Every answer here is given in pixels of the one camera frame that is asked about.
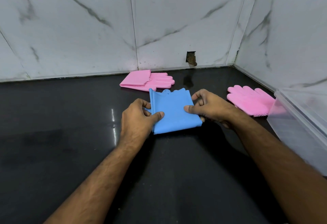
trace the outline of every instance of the folded blue glove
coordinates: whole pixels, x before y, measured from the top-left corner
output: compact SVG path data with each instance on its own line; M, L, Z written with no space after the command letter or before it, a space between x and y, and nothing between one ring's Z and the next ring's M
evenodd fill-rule
M183 89L166 89L162 93L149 90L151 114L159 111L165 113L164 117L153 126L154 134L163 134L192 127L200 127L202 121L198 115L184 111L185 105L193 105L190 91Z

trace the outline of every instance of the forearm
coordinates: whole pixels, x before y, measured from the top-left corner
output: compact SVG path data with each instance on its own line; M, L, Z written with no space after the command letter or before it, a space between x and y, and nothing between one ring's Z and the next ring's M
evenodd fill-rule
M241 111L229 122L291 223L327 223L327 181Z
M134 156L114 149L45 223L103 223Z

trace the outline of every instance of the white tile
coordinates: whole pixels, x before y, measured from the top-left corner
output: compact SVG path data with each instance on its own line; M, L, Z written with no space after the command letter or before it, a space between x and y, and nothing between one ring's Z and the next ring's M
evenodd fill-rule
M327 84L327 0L256 0L236 66L272 89Z
M33 78L137 69L130 0L0 0L0 29Z
M250 18L253 4L254 4L254 0L244 0L243 6L241 9L241 13L240 13L240 17L239 17L237 25L236 25L233 40L231 42L231 48L229 50L225 65L233 65L234 64L234 61L235 61L235 58L237 55L237 51L239 50L239 47L240 47L240 44L241 44L241 41L242 41L242 38L243 38L243 35L245 32L245 28L247 26L247 22Z
M132 0L139 69L225 65L244 0Z
M28 80L29 76L22 67L20 60L10 48L0 29L0 81Z

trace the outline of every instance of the person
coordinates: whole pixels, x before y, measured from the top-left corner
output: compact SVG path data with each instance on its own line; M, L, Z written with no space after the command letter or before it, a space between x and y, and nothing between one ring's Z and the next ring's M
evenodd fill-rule
M205 90L192 96L188 113L233 129L257 164L284 213L293 224L327 223L327 181L243 111ZM90 176L45 223L103 223L135 155L163 112L151 115L150 103L137 99L122 114L120 141Z

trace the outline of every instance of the hand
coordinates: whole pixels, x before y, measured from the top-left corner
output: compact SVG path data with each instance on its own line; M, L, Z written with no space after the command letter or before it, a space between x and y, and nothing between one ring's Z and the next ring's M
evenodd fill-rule
M123 112L122 130L117 147L127 149L135 154L138 153L145 139L151 133L153 125L163 118L163 112L151 115L150 112L144 110L144 107L150 109L151 104L142 99L136 99Z
M202 89L192 95L192 100L197 100L194 106L185 106L184 110L191 114L197 114L206 118L221 122L224 127L229 128L229 122L240 110L225 101L223 98Z

